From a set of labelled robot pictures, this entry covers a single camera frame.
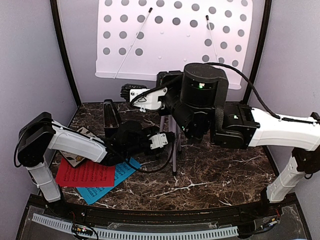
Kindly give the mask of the white folding tripod stand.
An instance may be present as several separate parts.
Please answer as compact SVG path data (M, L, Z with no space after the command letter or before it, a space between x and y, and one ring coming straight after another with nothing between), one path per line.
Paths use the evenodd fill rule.
M174 142L169 145L169 163L172 163L172 175L175 177L177 175L177 154L182 152L181 145L181 129L178 123L174 120L172 115L165 115L160 118L160 131L164 130L165 121L168 118L168 130L174 133Z

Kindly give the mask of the white perforated music stand desk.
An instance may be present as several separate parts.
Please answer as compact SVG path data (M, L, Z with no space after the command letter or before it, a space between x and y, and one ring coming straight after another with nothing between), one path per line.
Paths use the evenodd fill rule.
M101 0L95 75L155 81L189 63L222 63L239 90L252 18L251 0Z

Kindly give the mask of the red sheet music page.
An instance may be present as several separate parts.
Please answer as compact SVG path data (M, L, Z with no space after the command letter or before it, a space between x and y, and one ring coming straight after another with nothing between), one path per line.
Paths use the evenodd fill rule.
M91 160L86 160L74 168L62 158L55 181L61 187L113 187L115 169L115 166L104 166Z

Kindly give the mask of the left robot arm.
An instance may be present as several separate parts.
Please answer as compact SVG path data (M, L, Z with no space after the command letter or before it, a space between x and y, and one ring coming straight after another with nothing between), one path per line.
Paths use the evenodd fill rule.
M131 166L132 156L157 155L165 147L173 147L175 140L173 132L160 131L155 126L143 128L133 120L121 123L112 137L101 139L63 126L50 113L42 112L19 131L13 162L15 167L28 170L44 199L51 203L51 210L58 217L67 218L71 208L62 200L62 191L46 164L48 149L75 154L103 166Z

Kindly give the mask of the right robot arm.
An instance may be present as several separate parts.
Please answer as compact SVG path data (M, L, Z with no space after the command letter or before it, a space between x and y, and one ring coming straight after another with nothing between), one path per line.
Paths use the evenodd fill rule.
M229 66L218 62L189 63L183 71L161 71L156 86L125 84L120 95L134 108L172 116L185 137L229 149L291 147L285 169L262 192L255 213L266 217L297 183L320 169L320 116L294 117L227 101Z

